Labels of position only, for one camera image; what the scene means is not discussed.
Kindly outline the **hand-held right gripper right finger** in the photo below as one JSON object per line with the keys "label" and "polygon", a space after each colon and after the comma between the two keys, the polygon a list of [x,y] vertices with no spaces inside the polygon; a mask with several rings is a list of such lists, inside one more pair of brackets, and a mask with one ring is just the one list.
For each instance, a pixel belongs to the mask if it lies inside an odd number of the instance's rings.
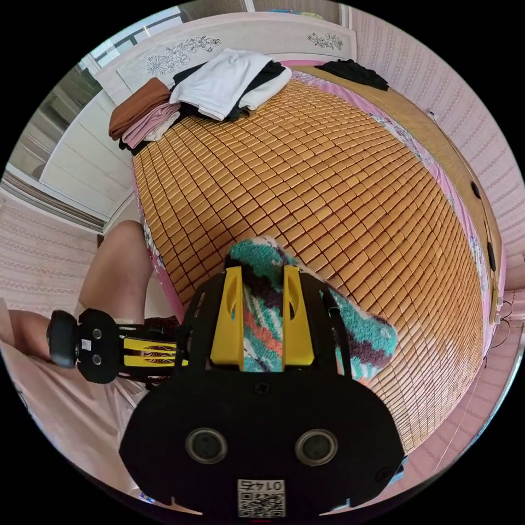
{"label": "hand-held right gripper right finger", "polygon": [[283,267],[283,366],[310,366],[314,361],[300,277],[296,266]]}

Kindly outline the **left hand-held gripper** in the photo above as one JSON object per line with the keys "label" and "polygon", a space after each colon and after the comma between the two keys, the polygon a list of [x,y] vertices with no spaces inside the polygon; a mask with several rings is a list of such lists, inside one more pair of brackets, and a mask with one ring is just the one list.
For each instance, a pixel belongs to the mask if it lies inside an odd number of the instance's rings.
{"label": "left hand-held gripper", "polygon": [[88,309],[78,319],[76,366],[89,381],[126,379],[152,389],[188,365],[190,329],[175,317],[121,322]]}

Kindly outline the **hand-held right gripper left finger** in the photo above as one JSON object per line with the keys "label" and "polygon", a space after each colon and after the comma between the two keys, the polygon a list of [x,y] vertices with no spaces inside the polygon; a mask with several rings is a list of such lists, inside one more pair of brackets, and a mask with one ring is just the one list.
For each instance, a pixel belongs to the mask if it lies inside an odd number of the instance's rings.
{"label": "hand-held right gripper left finger", "polygon": [[215,366],[244,365],[243,282],[239,266],[226,269],[210,360]]}

